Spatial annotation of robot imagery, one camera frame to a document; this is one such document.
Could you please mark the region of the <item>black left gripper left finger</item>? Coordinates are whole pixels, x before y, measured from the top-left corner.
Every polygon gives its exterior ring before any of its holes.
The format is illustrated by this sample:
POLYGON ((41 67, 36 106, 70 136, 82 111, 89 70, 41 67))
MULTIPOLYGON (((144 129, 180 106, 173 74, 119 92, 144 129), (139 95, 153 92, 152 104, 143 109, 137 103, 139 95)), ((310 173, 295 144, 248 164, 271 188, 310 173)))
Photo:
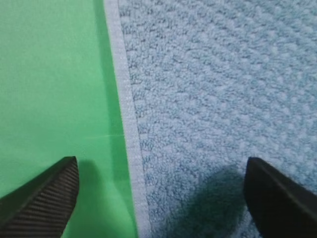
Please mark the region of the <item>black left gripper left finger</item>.
POLYGON ((2 238, 59 238, 76 206, 79 171, 64 157, 0 199, 2 238))

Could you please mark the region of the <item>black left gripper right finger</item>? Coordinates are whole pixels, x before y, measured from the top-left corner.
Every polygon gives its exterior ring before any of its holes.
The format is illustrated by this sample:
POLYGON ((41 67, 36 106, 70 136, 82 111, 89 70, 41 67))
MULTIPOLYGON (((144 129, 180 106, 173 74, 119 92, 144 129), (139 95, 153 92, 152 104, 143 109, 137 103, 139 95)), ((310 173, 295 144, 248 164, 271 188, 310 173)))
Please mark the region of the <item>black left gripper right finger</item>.
POLYGON ((317 236, 317 196, 263 159, 248 158, 243 193, 262 237, 317 236))

